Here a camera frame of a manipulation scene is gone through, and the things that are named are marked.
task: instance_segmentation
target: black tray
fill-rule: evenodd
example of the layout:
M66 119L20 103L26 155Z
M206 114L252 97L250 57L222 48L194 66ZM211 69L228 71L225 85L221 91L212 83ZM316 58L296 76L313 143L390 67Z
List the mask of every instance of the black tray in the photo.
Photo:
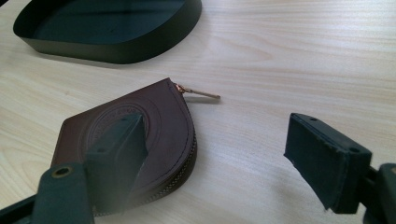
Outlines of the black tray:
M201 0L33 0L14 33L41 53L137 63L180 42L201 10Z

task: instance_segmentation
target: metal zipper tab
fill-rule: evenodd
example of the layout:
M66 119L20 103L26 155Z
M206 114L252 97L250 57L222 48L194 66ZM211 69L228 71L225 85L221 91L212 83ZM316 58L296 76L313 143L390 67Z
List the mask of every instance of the metal zipper tab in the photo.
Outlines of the metal zipper tab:
M185 92L188 92L188 93L194 93L194 94L203 95L203 96L207 96L207 97L215 98L215 99L219 99L220 98L220 96L216 95L216 94L212 94L212 93L208 93L208 92L204 92L204 91L192 90L192 89L189 89L189 88L185 88L182 85L179 85L179 84L176 84L176 83L175 83L175 85L177 87L177 90L180 93L182 93L182 94L185 93Z

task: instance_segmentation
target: light wood surface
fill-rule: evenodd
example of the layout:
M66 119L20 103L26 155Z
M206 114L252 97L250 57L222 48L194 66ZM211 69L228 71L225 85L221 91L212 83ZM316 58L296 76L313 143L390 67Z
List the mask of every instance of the light wood surface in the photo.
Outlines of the light wood surface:
M361 223L325 211L283 157L291 112L322 119L396 162L396 2L203 0L192 32L151 60L43 55L0 7L0 208L36 192L64 119L165 77L186 94L199 154L171 195L96 223Z

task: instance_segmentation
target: leather coin purse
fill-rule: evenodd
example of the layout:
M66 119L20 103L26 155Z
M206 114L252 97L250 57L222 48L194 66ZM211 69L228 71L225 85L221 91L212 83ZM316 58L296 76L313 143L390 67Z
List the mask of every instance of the leather coin purse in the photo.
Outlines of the leather coin purse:
M169 78L66 119L51 166L83 163L87 150L118 120L143 117L147 158L128 196L126 208L150 203L179 188L197 156L194 126L180 88ZM96 211L97 216L106 211Z

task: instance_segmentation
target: zipper teeth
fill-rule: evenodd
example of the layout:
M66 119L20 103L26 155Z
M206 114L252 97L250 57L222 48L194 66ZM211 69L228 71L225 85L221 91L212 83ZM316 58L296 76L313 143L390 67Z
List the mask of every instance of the zipper teeth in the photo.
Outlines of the zipper teeth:
M184 175L184 173L186 172L186 170L191 162L192 155L194 154L196 148L197 148L197 140L194 135L189 157L187 158L187 160L184 163L183 167L181 168L180 172L178 172L177 176L172 180L172 182L169 185L167 185L164 189L160 190L159 192L155 193L154 195L150 196L148 199L146 199L142 203L137 204L134 207L137 207L137 206L140 206L140 205L143 205L146 203L151 203L157 199L160 199L162 196L164 196L164 194L166 194L169 190L171 190L177 184L177 182L180 180L180 178Z

